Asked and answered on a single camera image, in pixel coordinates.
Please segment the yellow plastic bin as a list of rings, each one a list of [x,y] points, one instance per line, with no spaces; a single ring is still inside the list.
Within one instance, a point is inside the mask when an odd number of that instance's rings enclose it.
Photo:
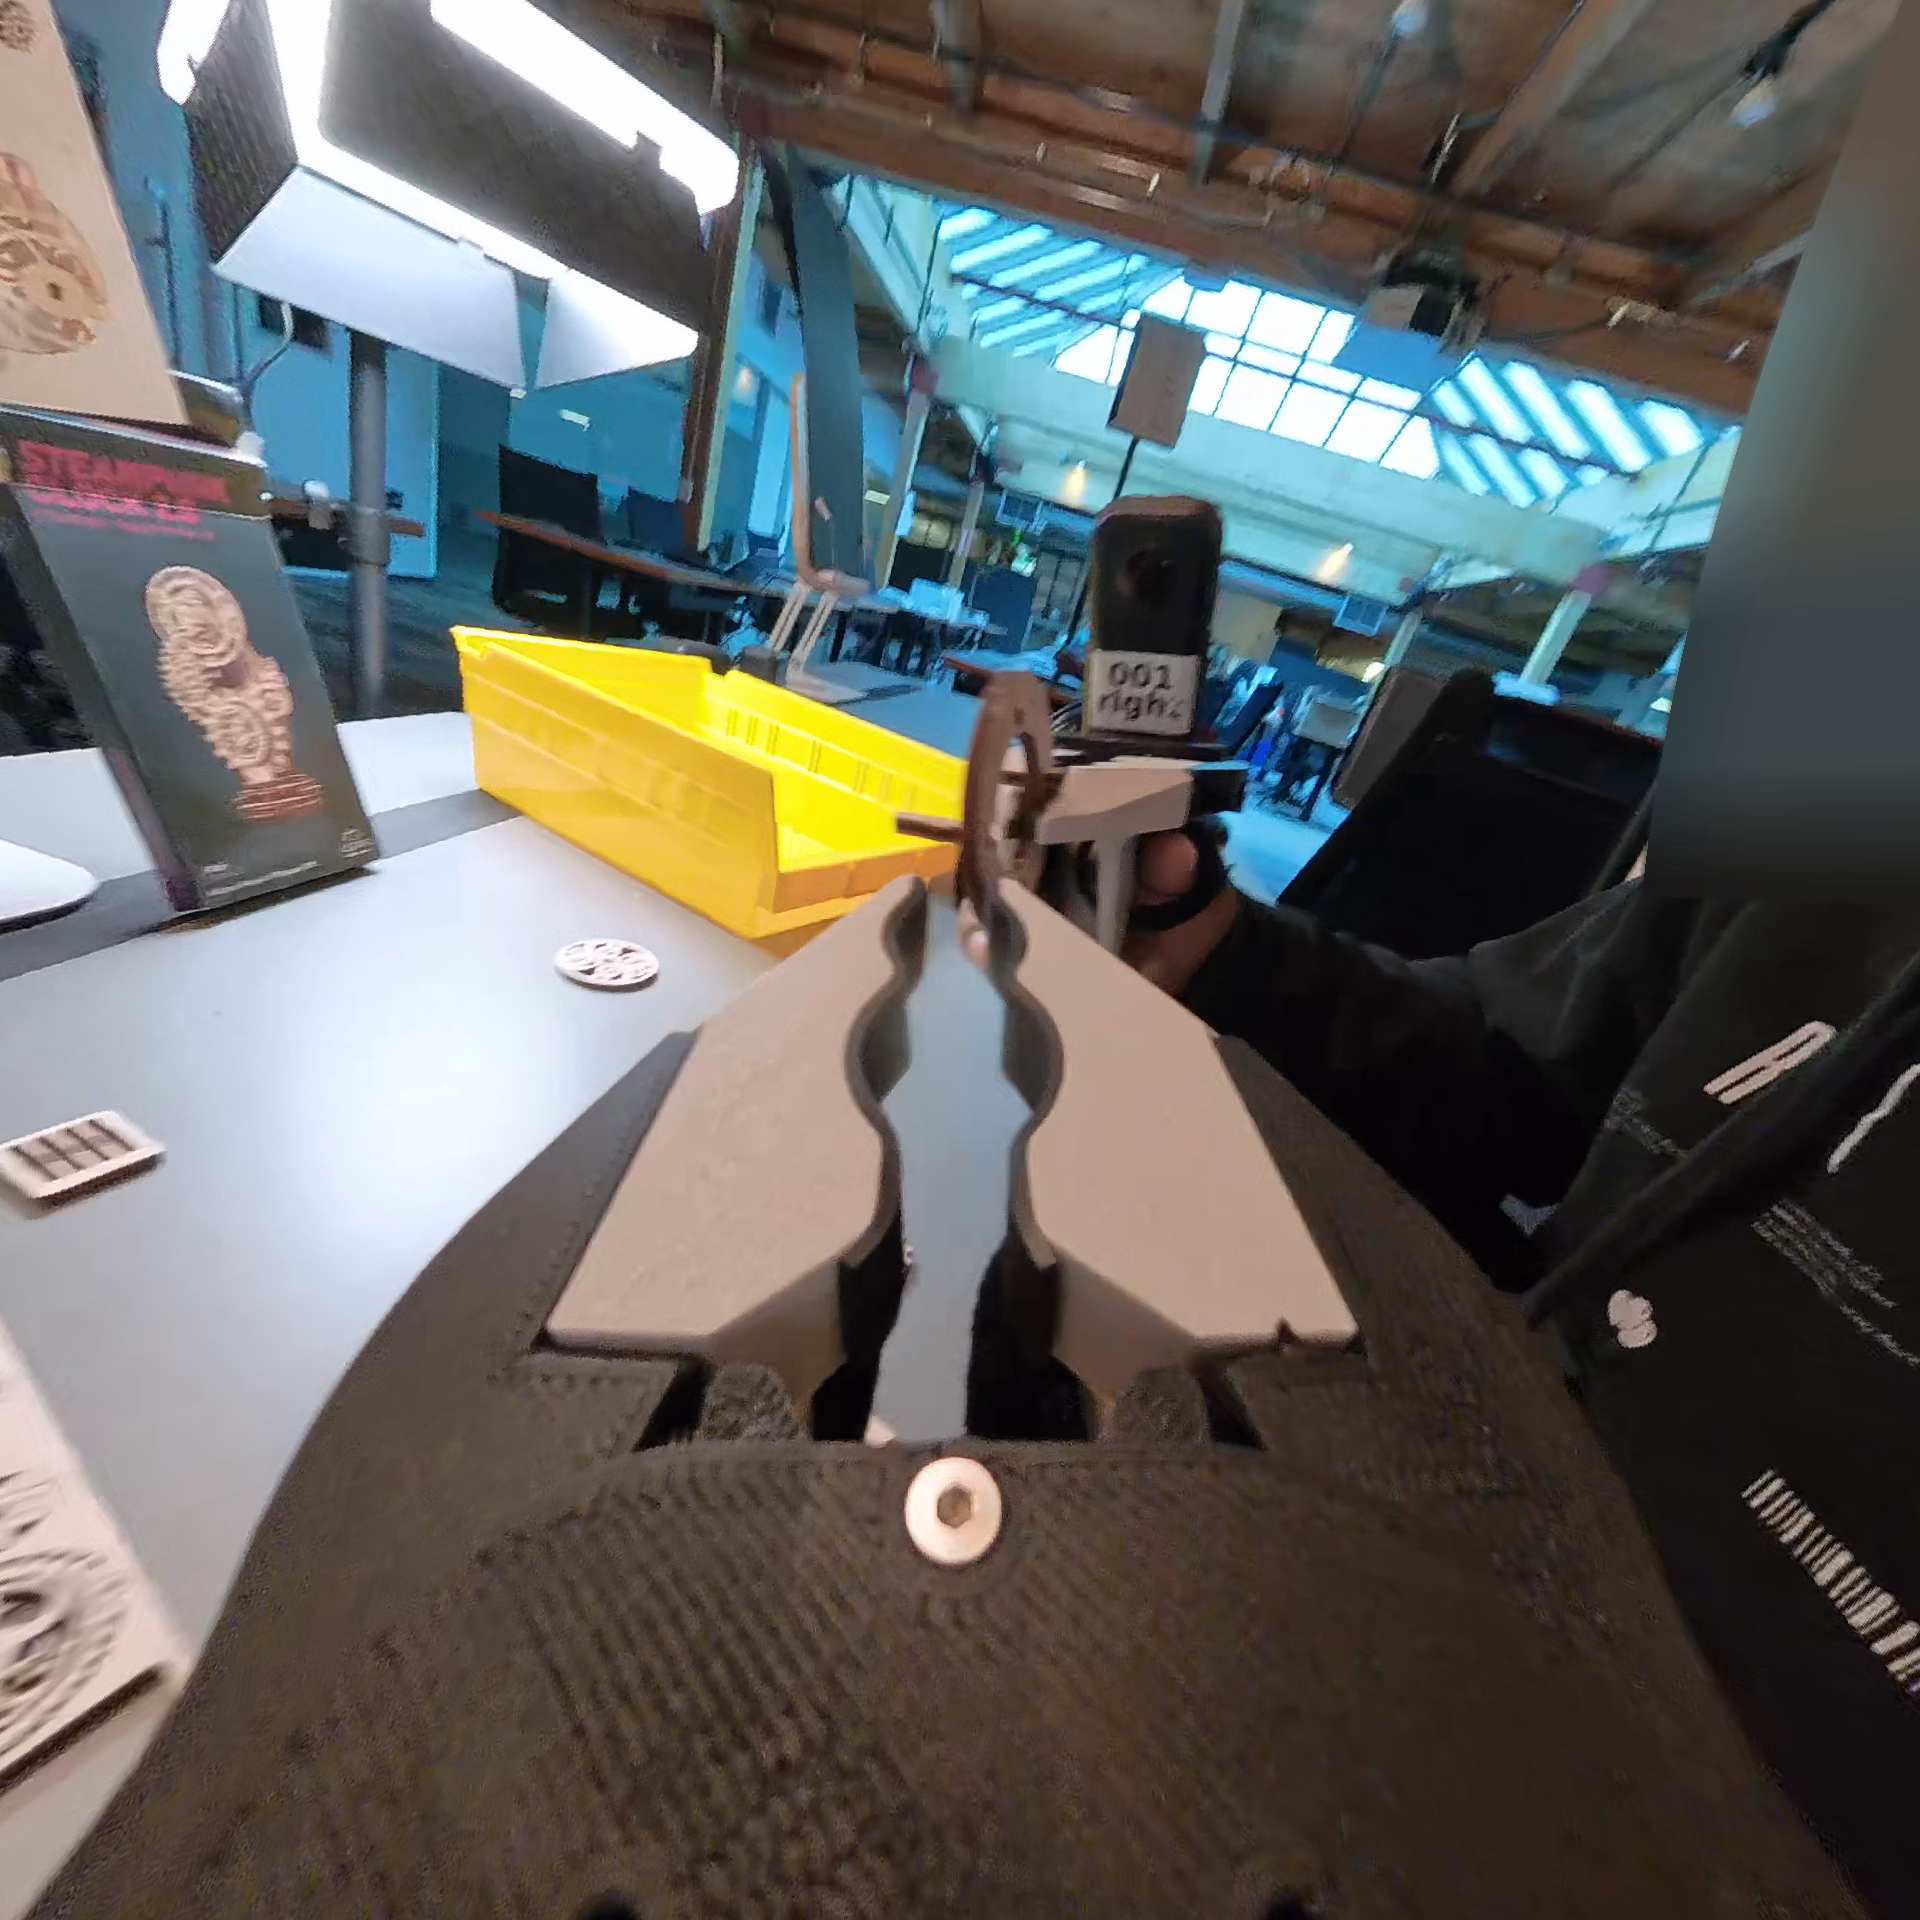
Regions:
[[[751,945],[954,875],[967,762],[707,658],[450,630],[478,786]]]

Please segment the small slotted wooden piece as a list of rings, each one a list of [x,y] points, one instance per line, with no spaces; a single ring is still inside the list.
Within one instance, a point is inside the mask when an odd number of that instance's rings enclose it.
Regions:
[[[48,1210],[138,1178],[162,1160],[162,1144],[128,1116],[94,1112],[2,1140],[2,1187]]]

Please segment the gear instruction booklet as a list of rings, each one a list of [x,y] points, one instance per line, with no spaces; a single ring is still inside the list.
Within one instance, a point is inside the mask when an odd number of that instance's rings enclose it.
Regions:
[[[138,426],[184,422],[45,3],[2,5],[2,403]]]

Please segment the white book stand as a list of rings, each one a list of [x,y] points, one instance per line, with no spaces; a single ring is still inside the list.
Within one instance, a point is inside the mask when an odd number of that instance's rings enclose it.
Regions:
[[[0,929],[11,932],[59,921],[96,899],[101,880],[86,866],[59,854],[0,846]]]

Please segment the brown office table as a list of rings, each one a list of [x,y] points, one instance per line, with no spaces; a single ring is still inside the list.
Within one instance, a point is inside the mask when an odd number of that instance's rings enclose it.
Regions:
[[[492,596],[501,613],[552,625],[563,637],[638,634],[708,640],[724,618],[765,620],[784,606],[781,582],[743,580],[711,568],[604,544],[547,518],[470,513],[496,536]]]

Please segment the large wooden gear sheet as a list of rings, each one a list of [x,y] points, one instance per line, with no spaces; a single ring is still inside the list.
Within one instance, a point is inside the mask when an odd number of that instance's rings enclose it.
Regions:
[[[182,1675],[176,1624],[2,1336],[2,1786]]]

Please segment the grey desk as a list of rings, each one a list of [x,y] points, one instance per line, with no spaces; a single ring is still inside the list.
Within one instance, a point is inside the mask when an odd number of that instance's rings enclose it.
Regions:
[[[802,940],[800,948],[823,932]],[[643,992],[552,970],[578,940]],[[699,1028],[778,963],[488,826],[5,986],[5,1123],[164,1160],[5,1205],[11,1336],[182,1646],[30,1916],[898,1914],[917,1820],[839,1693],[901,1456],[779,1378],[543,1322]]]

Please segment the person's right forearm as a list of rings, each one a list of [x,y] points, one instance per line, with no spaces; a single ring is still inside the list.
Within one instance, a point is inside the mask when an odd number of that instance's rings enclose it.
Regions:
[[[1308,1098],[1495,1285],[1520,1289],[1647,1184],[1644,1150],[1604,1123],[1687,942],[1687,913],[1638,882],[1426,963],[1238,897],[1174,998]]]

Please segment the studio light panel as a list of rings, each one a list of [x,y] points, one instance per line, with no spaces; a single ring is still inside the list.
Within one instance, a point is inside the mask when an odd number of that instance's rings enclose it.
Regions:
[[[235,288],[498,388],[712,334],[733,147],[536,5],[171,5],[155,58]]]

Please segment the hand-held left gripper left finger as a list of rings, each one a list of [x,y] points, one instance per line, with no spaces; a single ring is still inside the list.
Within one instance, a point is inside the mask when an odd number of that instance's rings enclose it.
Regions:
[[[565,1353],[756,1364],[864,1433],[906,1293],[901,1148],[928,888],[894,880],[708,1020],[543,1322]]]

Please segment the black clock kit box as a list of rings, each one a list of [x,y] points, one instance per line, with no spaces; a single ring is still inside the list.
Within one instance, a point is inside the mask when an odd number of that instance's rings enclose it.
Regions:
[[[102,755],[182,916],[371,864],[260,461],[20,405],[2,421],[5,717]]]

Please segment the hanging paper sign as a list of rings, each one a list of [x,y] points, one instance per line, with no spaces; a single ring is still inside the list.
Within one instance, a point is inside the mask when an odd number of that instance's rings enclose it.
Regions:
[[[1127,441],[1178,449],[1207,357],[1203,330],[1142,313],[1116,382],[1108,430]]]

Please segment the black monitor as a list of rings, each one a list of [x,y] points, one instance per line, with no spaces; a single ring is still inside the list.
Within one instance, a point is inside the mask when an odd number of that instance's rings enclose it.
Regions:
[[[1391,667],[1335,779],[1343,821],[1279,905],[1403,957],[1502,940],[1630,873],[1661,756],[1474,667]]]

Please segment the grey light stand pole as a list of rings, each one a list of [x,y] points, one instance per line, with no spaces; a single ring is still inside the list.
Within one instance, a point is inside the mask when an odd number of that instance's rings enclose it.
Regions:
[[[352,708],[356,717],[368,721],[378,717],[387,700],[391,654],[389,347],[356,328],[350,330],[347,433],[344,546],[350,562]]]

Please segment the person's right hand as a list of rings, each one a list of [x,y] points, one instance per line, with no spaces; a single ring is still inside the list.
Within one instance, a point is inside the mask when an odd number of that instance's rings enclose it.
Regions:
[[[1238,916],[1242,899],[1224,846],[1218,819],[1151,833],[1136,846],[1119,960],[1173,997],[1183,992]]]

